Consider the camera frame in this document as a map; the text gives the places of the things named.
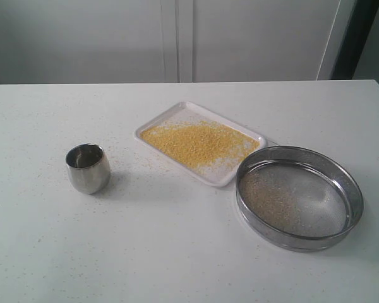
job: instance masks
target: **table surface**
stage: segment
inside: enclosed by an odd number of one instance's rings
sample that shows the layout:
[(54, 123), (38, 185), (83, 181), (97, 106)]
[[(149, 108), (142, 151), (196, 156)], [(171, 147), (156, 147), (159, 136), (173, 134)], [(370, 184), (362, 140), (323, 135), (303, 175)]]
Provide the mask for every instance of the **table surface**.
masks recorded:
[[(357, 180), (358, 226), (297, 253), (216, 189), (133, 138), (192, 101)], [(68, 181), (64, 156), (104, 147), (106, 190)], [(379, 86), (374, 81), (0, 86), (0, 302), (379, 302)]]

